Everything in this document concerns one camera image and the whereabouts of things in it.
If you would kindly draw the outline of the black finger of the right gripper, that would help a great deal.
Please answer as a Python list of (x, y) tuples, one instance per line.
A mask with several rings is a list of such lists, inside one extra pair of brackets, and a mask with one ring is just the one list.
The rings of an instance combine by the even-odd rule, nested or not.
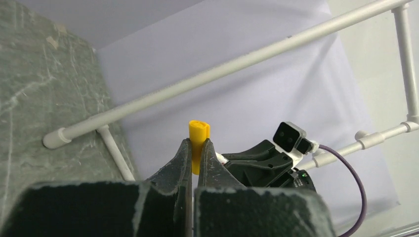
[(293, 160), (284, 154), (256, 160), (231, 160), (226, 169), (246, 187), (283, 187), (292, 179)]
[(256, 146), (239, 153), (222, 154), (228, 160), (256, 160), (263, 161), (270, 158), (275, 150), (275, 145), (268, 140), (263, 140)]

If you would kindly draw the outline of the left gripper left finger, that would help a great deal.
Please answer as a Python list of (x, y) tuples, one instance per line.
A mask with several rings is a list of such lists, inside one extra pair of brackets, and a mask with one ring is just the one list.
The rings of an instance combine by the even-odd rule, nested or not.
[(190, 237), (192, 148), (184, 139), (144, 181), (39, 182), (19, 197), (3, 237)]

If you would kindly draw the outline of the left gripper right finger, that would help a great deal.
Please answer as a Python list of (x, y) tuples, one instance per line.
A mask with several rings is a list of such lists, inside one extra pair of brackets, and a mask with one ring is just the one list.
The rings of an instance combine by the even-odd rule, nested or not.
[(316, 191), (246, 187), (218, 161), (211, 140), (203, 145), (194, 195), (196, 237), (335, 236)]

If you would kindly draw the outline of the yellow marker cap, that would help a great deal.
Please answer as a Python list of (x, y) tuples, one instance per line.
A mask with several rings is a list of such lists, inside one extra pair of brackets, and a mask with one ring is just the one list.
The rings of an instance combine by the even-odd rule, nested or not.
[(192, 173), (199, 175), (204, 142), (210, 138), (210, 125), (204, 121), (189, 121), (189, 140), (192, 145)]

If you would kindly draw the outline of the white marker pen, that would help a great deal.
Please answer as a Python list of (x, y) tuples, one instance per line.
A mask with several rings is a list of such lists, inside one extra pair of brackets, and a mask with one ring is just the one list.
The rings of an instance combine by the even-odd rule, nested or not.
[(229, 162), (229, 160), (225, 158), (222, 154), (216, 153), (216, 157), (222, 165), (225, 165), (226, 163)]

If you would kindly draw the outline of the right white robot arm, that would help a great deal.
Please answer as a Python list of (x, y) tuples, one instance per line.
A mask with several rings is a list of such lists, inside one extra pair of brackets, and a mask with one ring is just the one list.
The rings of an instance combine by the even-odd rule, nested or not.
[(303, 169), (293, 168), (293, 159), (263, 140), (240, 153), (217, 156), (224, 167), (244, 186), (260, 188), (304, 188), (316, 191)]

